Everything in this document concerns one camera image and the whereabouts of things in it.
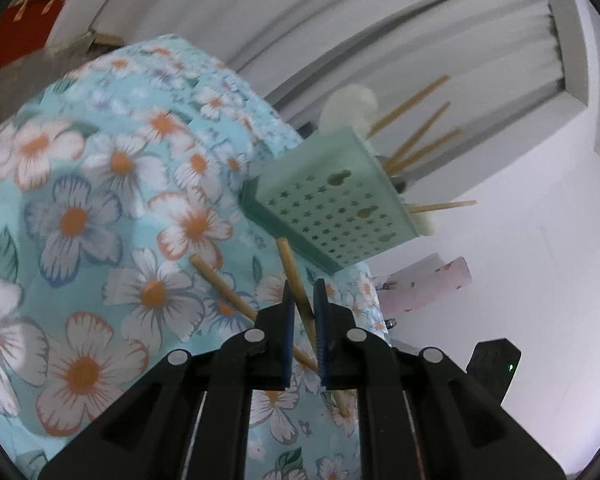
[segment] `silver screw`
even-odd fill
[[[353,343],[362,343],[366,339],[366,332],[361,328],[347,330],[347,339]]]
[[[259,328],[250,328],[244,333],[244,338],[249,343],[259,343],[264,339],[264,332]]]
[[[443,353],[438,350],[437,348],[427,348],[423,353],[422,356],[424,357],[425,360],[429,361],[430,363],[436,364],[439,363],[440,361],[442,361],[442,358],[444,357]]]
[[[189,360],[189,354],[184,350],[174,350],[167,356],[167,361],[170,365],[180,366]]]

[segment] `floral tablecloth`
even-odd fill
[[[250,325],[188,254],[254,309],[280,300],[275,244],[237,193],[300,141],[176,36],[85,65],[0,127],[0,443],[27,478],[168,352],[213,350]],[[310,290],[323,275],[297,262]],[[386,336],[366,265],[327,283]],[[295,340],[313,355],[298,316]],[[341,415],[294,362],[285,392],[253,394],[245,478],[358,478],[355,403]]]

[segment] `red bag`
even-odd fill
[[[64,0],[22,0],[0,17],[0,69],[45,46]]]

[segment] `green plastic basket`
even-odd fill
[[[418,236],[376,158],[346,128],[314,134],[244,183],[245,216],[328,274]]]

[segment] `curtain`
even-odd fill
[[[301,131],[343,85],[369,86],[383,115],[448,74],[373,139],[390,154],[450,101],[415,149],[457,127],[461,134],[411,167],[416,178],[564,88],[548,0],[109,0],[94,28],[129,43],[180,34],[239,72]]]

